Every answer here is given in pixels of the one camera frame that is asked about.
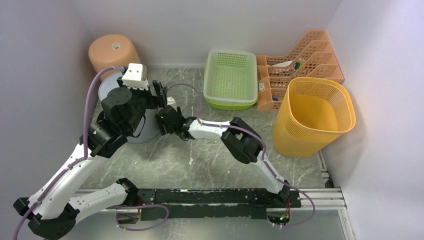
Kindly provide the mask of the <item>grey plastic bin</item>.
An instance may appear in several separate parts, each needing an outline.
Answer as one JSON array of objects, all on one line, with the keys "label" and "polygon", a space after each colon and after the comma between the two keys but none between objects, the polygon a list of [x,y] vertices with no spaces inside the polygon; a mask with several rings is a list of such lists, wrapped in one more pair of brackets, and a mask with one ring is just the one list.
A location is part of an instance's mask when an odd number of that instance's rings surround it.
[{"label": "grey plastic bin", "polygon": [[[115,72],[109,75],[108,77],[106,77],[105,80],[102,81],[98,89],[98,97],[100,101],[106,98],[108,93],[112,89],[119,87],[117,79],[118,77],[121,77],[121,76],[122,76],[122,73]],[[129,136],[127,138],[128,144],[130,145],[146,144],[152,141],[153,139],[157,138],[161,134],[157,121],[155,119],[155,116],[159,112],[159,110],[160,110],[159,108],[146,110],[145,112],[146,123],[144,124],[144,119],[142,118],[139,125],[136,128],[135,133],[133,134],[134,137]]]}]

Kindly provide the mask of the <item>large orange plastic bucket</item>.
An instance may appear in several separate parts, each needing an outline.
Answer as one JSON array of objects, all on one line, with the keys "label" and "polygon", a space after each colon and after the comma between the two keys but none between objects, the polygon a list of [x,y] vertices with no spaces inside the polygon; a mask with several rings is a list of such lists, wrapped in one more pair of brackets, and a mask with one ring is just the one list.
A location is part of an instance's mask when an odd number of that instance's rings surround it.
[{"label": "large orange plastic bucket", "polygon": [[119,34],[96,39],[88,49],[88,57],[97,73],[107,67],[127,67],[130,63],[141,63],[133,42]]}]

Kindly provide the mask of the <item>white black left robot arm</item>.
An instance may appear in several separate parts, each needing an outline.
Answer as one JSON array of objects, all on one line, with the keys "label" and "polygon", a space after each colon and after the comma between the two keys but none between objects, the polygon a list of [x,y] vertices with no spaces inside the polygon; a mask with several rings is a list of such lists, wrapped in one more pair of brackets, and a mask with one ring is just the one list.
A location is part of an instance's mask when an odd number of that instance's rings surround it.
[{"label": "white black left robot arm", "polygon": [[48,204],[52,204],[55,200],[63,200],[63,207],[59,209],[59,213],[53,215],[53,218],[45,219],[44,221],[47,224],[69,223],[70,226],[65,228],[67,232],[80,220],[101,210],[107,208],[132,208],[138,203],[139,194],[136,191],[114,183],[110,186],[114,192],[109,192],[107,188],[101,189],[87,196],[91,199],[90,202],[85,202],[83,198],[78,198],[76,206],[72,205],[70,196],[75,193],[97,165],[104,160],[103,157],[92,157],[88,150],[88,124],[91,115],[89,103],[93,92],[96,91],[97,82],[98,79],[94,78],[86,96],[82,142],[76,145],[69,159],[39,192],[28,199],[18,199],[14,203],[14,208],[22,216],[13,233],[12,238],[14,240],[18,238],[25,220],[32,220],[38,217],[38,214],[34,213],[36,209],[52,212],[53,208],[49,207]]}]

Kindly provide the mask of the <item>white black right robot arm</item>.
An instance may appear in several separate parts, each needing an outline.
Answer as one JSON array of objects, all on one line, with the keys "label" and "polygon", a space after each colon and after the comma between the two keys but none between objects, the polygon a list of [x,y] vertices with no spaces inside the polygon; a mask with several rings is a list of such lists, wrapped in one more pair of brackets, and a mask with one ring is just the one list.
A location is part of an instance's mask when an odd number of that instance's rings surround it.
[{"label": "white black right robot arm", "polygon": [[251,166],[270,193],[270,202],[282,207],[289,200],[290,185],[273,167],[266,155],[263,139],[245,121],[207,121],[198,117],[183,117],[179,109],[166,106],[156,115],[162,135],[175,134],[181,140],[208,139],[222,142],[234,159]]}]

